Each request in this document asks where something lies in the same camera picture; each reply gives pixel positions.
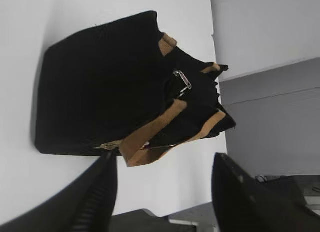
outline bag strap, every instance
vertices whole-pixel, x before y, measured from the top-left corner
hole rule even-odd
[[[225,116],[226,116],[226,114],[223,111],[218,110],[210,119],[208,119],[204,123],[204,125],[199,133],[197,133],[192,138],[190,138],[180,144],[176,144],[174,146],[157,147],[157,148],[136,149],[135,151],[129,150],[129,149],[125,149],[125,150],[122,149],[121,150],[121,148],[120,148],[120,152],[123,155],[128,167],[140,166],[140,165],[145,165],[145,164],[155,162],[158,159],[160,159],[161,157],[163,157],[167,152],[169,152],[169,150],[177,147],[178,145],[206,137],[209,134],[209,132],[211,131],[211,129],[213,129],[213,127],[217,123],[219,123]]]
[[[159,117],[128,135],[119,145],[119,151],[127,166],[136,166],[135,155],[146,142],[166,127],[177,115],[187,107],[183,100],[175,99],[173,104]]]

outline black bag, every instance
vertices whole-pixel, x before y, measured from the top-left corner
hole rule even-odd
[[[184,53],[154,11],[77,32],[45,52],[35,146],[70,155],[119,147],[128,166],[151,163],[235,126],[214,82],[227,68]]]

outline metal clasp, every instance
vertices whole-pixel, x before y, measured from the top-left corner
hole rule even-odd
[[[177,70],[177,71],[174,71],[173,74],[176,76],[176,77],[180,77],[184,84],[185,84],[185,88],[183,88],[181,91],[180,91],[180,95],[178,96],[181,97],[183,94],[185,94],[186,92],[186,89],[189,89],[191,90],[192,88],[192,85],[191,85],[191,82],[189,82],[188,78],[184,75],[184,73],[180,70]]]

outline tan strap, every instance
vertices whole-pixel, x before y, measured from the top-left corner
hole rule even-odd
[[[206,137],[209,134],[209,132],[225,116],[226,114],[219,110],[204,123],[199,133],[197,133],[195,136],[186,140],[183,143],[191,142],[191,141]],[[168,153],[171,149],[177,147],[180,144],[177,144],[175,146],[170,146],[170,147],[164,146],[164,147],[157,147],[157,148],[140,149],[135,153],[134,157],[131,158],[130,163],[129,164],[127,163],[127,165],[128,167],[131,167],[131,166],[140,166],[140,165],[150,164],[152,162],[159,160],[161,157],[165,156],[166,153]]]
[[[170,53],[176,46],[177,41],[172,37],[169,37],[167,33],[164,33],[159,41],[159,48],[163,56]]]
[[[220,66],[217,63],[213,63],[211,66],[206,67],[205,69],[201,70],[202,73],[209,73],[212,71],[220,71]]]
[[[175,99],[163,114],[127,136],[119,145],[119,151],[124,157],[127,166],[136,166],[134,161],[135,156],[139,156],[137,152],[186,107],[187,103],[185,101]]]

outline white surface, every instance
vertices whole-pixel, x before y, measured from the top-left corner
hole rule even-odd
[[[158,11],[160,29],[187,53],[215,59],[210,0],[0,0],[0,223],[50,198],[96,160],[43,155],[32,145],[33,85],[43,50],[80,29],[145,10]],[[147,208],[162,216],[209,202],[215,152],[226,152],[224,134],[142,167],[127,168],[119,157],[114,213]]]
[[[212,0],[220,80],[318,57],[319,1]]]

